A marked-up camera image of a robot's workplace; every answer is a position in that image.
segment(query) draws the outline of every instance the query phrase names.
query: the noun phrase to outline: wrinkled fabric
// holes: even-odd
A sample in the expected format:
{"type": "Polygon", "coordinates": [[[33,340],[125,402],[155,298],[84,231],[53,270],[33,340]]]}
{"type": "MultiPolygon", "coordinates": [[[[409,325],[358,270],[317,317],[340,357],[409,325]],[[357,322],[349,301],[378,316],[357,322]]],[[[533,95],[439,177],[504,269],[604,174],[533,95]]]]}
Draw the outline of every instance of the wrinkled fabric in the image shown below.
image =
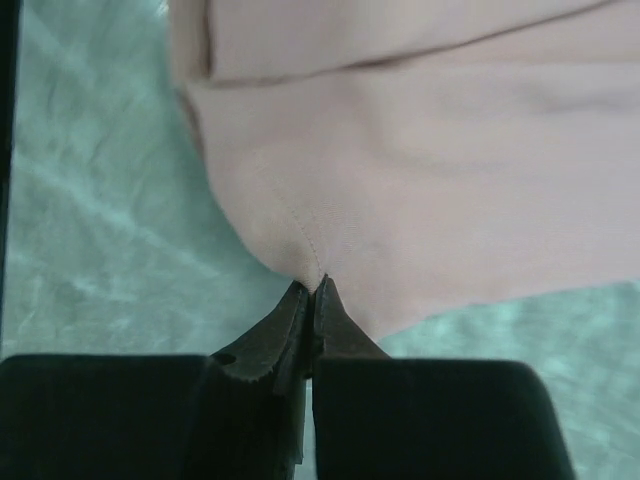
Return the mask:
{"type": "Polygon", "coordinates": [[[264,264],[331,275],[374,338],[640,276],[640,2],[316,3],[170,2],[212,191],[264,264]]]}

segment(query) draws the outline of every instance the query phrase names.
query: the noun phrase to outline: pink garment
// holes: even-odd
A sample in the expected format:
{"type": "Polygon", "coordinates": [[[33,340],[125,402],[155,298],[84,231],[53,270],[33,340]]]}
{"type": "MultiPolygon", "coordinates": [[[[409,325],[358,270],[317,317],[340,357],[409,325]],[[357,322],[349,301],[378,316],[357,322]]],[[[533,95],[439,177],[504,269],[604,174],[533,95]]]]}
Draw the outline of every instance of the pink garment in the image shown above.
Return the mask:
{"type": "Polygon", "coordinates": [[[640,1],[173,0],[170,20],[230,222],[271,269],[330,274],[372,337],[640,276],[640,1]]]}

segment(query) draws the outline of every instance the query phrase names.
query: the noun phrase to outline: seam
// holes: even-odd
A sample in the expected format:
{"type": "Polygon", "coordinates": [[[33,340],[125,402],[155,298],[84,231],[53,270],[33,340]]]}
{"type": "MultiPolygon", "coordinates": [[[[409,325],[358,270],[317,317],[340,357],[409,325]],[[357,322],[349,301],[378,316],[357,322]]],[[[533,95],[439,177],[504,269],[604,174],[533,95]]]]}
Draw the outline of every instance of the seam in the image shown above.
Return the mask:
{"type": "MultiPolygon", "coordinates": [[[[278,182],[276,179],[274,179],[270,175],[268,176],[268,178],[271,180],[270,182],[267,182],[264,179],[264,177],[261,180],[265,183],[265,185],[267,186],[269,191],[274,195],[274,197],[280,202],[281,206],[289,212],[299,232],[307,241],[307,246],[309,247],[309,249],[311,249],[311,252],[313,253],[313,257],[315,259],[315,264],[316,264],[315,265],[316,266],[315,283],[319,285],[319,282],[321,281],[324,274],[322,272],[322,267],[320,264],[318,249],[315,243],[313,242],[313,240],[311,240],[311,237],[307,233],[307,230],[303,226],[302,222],[300,221],[300,217],[298,216],[296,209],[293,208],[291,204],[285,200],[284,195],[280,193],[280,190],[282,189],[280,182],[278,182]]],[[[315,219],[315,215],[312,215],[312,218],[313,218],[313,221],[317,223],[315,219]]]]}

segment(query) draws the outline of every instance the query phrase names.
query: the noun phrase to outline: teal cloth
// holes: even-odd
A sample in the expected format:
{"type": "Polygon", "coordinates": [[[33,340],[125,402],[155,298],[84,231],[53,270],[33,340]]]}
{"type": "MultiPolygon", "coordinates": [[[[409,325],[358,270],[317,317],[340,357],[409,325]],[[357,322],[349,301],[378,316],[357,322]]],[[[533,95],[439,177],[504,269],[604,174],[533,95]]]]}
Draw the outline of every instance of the teal cloth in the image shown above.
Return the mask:
{"type": "MultiPolygon", "coordinates": [[[[169,84],[165,14],[161,0],[25,0],[5,356],[210,353],[290,282],[211,196],[169,84]]],[[[580,478],[640,478],[640,283],[462,309],[381,343],[530,363],[580,478]]],[[[300,479],[315,478],[308,420],[300,479]]]]}

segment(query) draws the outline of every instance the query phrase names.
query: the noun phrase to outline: light blue surface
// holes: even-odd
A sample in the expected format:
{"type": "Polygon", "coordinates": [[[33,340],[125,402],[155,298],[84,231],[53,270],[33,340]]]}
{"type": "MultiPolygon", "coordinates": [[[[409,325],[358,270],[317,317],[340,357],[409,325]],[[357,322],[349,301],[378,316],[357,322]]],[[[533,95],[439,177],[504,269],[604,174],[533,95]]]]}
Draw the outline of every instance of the light blue surface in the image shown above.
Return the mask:
{"type": "MultiPolygon", "coordinates": [[[[25,0],[3,355],[210,353],[289,284],[211,197],[168,82],[165,9],[25,0]]],[[[640,479],[638,282],[463,309],[382,345],[530,363],[580,478],[640,479]]]]}

